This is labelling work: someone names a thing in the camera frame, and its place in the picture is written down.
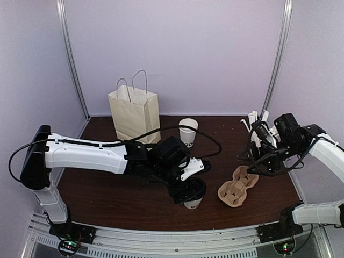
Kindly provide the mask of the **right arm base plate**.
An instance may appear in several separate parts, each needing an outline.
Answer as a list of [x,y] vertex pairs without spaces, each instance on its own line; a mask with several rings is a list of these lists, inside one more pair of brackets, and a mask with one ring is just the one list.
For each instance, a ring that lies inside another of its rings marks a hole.
[[260,243],[271,242],[275,252],[287,256],[296,251],[296,235],[304,232],[300,225],[283,226],[280,222],[260,224],[257,228]]

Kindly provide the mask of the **cardboard cup carrier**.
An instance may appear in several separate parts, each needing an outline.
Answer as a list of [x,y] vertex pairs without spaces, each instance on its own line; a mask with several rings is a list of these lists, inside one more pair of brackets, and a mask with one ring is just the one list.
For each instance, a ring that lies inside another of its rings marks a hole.
[[239,166],[232,174],[232,180],[224,182],[218,189],[218,197],[229,207],[240,207],[247,198],[247,190],[255,186],[259,175],[249,174],[248,166]]

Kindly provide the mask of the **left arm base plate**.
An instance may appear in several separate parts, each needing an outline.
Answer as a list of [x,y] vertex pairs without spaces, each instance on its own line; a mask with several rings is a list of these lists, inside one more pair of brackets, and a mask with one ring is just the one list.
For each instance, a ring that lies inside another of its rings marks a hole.
[[73,256],[82,248],[83,243],[93,243],[96,229],[75,223],[50,223],[49,233],[58,238],[57,249],[61,255]]

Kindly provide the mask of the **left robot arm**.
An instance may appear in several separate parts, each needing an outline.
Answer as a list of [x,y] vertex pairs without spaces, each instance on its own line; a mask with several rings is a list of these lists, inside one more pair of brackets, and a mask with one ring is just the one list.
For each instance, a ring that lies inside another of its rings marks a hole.
[[49,178],[54,168],[100,170],[115,175],[153,178],[167,186],[176,204],[198,198],[203,185],[192,176],[204,169],[200,158],[191,158],[189,149],[176,137],[160,144],[143,144],[139,140],[101,142],[68,138],[42,125],[26,149],[17,180],[35,192],[48,214],[51,227],[66,239],[77,234],[70,210]]

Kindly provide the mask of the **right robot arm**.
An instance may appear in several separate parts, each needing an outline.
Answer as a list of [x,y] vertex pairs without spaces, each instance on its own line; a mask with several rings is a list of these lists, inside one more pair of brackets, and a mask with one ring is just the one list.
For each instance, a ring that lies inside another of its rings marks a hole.
[[[269,126],[268,111],[259,116],[256,111],[243,120],[248,131],[247,147],[239,159],[250,162],[248,173],[279,176],[301,169],[304,160],[314,158],[336,179],[343,181],[343,147],[316,124],[300,126],[292,113],[285,113]],[[343,198],[332,202],[301,203],[281,212],[276,224],[279,237],[287,237],[304,224],[332,225],[343,228]]]

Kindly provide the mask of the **white paper bag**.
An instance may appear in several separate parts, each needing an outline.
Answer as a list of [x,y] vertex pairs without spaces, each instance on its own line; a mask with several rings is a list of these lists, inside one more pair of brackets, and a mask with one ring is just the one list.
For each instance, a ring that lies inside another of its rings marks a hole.
[[115,91],[109,93],[108,100],[113,124],[119,140],[131,140],[152,130],[160,128],[159,101],[156,93],[148,91],[148,78],[145,70],[144,90],[127,84],[116,83]]

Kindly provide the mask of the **black cup lid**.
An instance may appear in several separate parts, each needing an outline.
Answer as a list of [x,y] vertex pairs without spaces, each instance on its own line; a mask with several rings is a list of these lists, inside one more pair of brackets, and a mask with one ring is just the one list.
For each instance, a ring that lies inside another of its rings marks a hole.
[[189,201],[201,199],[206,194],[206,183],[200,178],[191,178],[189,181],[189,187],[193,192]]

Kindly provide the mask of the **white paper cup stack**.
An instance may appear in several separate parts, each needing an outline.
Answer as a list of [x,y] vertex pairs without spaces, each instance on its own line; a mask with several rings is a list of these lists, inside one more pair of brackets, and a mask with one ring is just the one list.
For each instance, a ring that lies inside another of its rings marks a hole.
[[[194,129],[198,129],[198,122],[192,118],[184,118],[179,122],[180,126],[189,126]],[[189,128],[180,127],[180,139],[188,147],[191,148],[194,145],[196,132]]]

